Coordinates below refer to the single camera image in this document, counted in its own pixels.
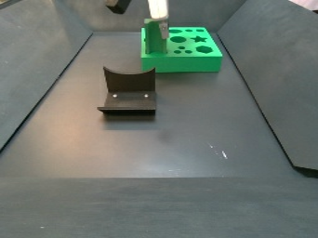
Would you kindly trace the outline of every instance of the black curved holder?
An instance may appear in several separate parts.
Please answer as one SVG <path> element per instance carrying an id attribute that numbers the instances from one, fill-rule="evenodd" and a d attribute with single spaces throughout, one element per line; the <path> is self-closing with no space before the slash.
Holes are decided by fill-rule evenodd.
<path id="1" fill-rule="evenodd" d="M 108 93 L 104 113 L 155 113 L 155 69 L 144 73 L 118 73 L 104 67 Z"/>

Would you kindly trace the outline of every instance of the green block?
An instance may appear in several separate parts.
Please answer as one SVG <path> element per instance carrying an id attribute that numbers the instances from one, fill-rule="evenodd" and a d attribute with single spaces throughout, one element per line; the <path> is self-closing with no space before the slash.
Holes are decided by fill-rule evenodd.
<path id="1" fill-rule="evenodd" d="M 168 53 L 146 54 L 146 31 L 142 29 L 142 69 L 158 73 L 218 72 L 222 53 L 205 27 L 170 27 Z"/>

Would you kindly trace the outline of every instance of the white speck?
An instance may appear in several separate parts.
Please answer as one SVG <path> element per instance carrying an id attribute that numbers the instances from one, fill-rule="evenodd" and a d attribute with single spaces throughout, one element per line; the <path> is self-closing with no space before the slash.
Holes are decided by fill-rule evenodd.
<path id="1" fill-rule="evenodd" d="M 222 154 L 223 154 L 223 158 L 227 160 L 227 156 L 226 156 L 226 153 L 225 152 L 222 152 Z"/>
<path id="2" fill-rule="evenodd" d="M 210 146 L 211 149 L 214 149 L 214 146 L 207 142 L 207 145 Z"/>

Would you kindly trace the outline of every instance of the star-shaped hole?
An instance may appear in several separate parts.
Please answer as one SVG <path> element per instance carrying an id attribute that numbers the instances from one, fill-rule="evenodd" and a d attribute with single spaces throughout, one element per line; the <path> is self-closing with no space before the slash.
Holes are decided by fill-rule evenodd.
<path id="1" fill-rule="evenodd" d="M 191 38 L 194 41 L 195 41 L 195 43 L 198 43 L 198 42 L 206 42 L 206 39 L 207 38 L 203 38 L 203 37 L 201 37 L 201 36 L 197 36 L 195 38 Z"/>

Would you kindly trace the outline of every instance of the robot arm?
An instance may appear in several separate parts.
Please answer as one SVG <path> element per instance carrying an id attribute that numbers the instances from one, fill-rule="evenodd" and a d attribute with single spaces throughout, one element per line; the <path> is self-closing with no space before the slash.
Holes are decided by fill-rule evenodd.
<path id="1" fill-rule="evenodd" d="M 124 14 L 132 0 L 106 0 L 115 14 Z M 148 0 L 151 20 L 159 22 L 162 38 L 168 38 L 168 0 Z"/>

